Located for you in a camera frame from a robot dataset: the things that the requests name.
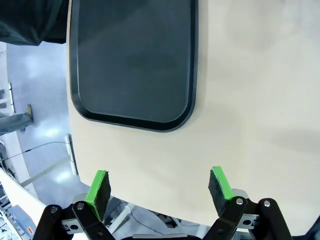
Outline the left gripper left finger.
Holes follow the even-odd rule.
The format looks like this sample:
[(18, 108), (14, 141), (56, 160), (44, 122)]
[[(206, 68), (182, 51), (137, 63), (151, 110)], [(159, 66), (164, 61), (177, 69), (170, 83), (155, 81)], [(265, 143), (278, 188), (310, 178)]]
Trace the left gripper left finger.
[(34, 240), (71, 240), (84, 233), (89, 240), (112, 240), (103, 224), (111, 197), (109, 174), (98, 170), (85, 197), (67, 208), (51, 204), (44, 208), (37, 224)]

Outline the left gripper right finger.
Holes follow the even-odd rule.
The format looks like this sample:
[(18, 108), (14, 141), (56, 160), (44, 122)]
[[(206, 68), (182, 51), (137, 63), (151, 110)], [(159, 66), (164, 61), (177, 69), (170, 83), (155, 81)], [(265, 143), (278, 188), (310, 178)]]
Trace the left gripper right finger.
[(263, 198), (255, 203), (235, 195), (220, 166), (211, 168), (208, 189), (218, 215), (206, 234), (208, 240), (230, 240), (237, 229), (247, 229), (254, 240), (293, 238), (274, 199)]

